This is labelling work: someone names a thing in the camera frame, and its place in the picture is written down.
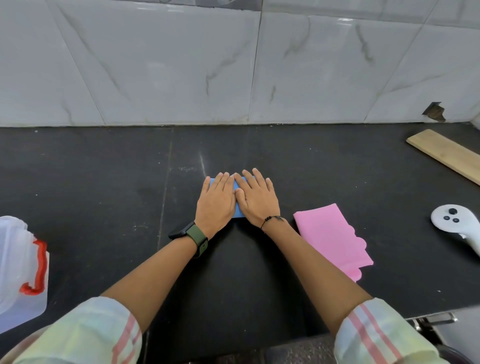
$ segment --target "wooden plank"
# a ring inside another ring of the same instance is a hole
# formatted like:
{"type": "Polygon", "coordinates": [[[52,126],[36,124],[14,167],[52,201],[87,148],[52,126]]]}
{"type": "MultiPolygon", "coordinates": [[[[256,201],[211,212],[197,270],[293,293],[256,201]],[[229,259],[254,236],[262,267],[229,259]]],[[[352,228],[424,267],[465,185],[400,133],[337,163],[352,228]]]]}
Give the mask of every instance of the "wooden plank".
{"type": "Polygon", "coordinates": [[[480,185],[480,156],[431,129],[407,139],[407,143],[480,185]]]}

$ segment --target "person's left hand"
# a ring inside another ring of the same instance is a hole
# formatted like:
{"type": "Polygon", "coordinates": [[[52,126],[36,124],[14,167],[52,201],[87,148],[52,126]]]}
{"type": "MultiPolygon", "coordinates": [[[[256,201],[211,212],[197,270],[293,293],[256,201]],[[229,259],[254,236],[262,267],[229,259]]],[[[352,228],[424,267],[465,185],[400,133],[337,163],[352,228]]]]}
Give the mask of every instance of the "person's left hand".
{"type": "Polygon", "coordinates": [[[231,220],[235,213],[233,176],[219,173],[210,186],[210,177],[205,178],[200,198],[197,202],[195,224],[210,240],[231,220]]]}

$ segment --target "pink paper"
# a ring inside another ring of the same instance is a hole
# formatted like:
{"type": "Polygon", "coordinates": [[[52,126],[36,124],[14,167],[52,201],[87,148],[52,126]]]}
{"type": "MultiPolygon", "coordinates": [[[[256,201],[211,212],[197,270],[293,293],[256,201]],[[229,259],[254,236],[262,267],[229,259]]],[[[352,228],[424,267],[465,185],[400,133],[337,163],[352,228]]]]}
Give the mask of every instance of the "pink paper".
{"type": "Polygon", "coordinates": [[[367,243],[355,235],[336,204],[293,214],[300,235],[342,272],[358,281],[361,267],[371,266],[367,243]]]}

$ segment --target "forearm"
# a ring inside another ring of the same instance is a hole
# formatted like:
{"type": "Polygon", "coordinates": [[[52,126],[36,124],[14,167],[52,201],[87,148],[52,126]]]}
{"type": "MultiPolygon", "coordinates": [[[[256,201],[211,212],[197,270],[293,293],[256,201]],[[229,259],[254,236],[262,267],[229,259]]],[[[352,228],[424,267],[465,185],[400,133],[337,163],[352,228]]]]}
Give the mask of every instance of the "forearm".
{"type": "Polygon", "coordinates": [[[197,250],[188,236],[173,240],[102,296],[124,305],[145,332],[173,284],[197,250]]]}
{"type": "Polygon", "coordinates": [[[284,254],[322,320],[333,335],[360,303],[372,299],[286,222],[269,220],[264,232],[284,254]]]}

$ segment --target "plastic container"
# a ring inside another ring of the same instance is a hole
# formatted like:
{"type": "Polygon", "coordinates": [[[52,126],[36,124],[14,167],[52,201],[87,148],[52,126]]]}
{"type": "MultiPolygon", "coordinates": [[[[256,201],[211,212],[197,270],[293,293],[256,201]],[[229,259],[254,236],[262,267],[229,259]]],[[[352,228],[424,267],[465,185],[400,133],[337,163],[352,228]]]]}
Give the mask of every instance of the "plastic container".
{"type": "Polygon", "coordinates": [[[0,334],[47,307],[47,245],[12,216],[0,217],[0,334]]]}

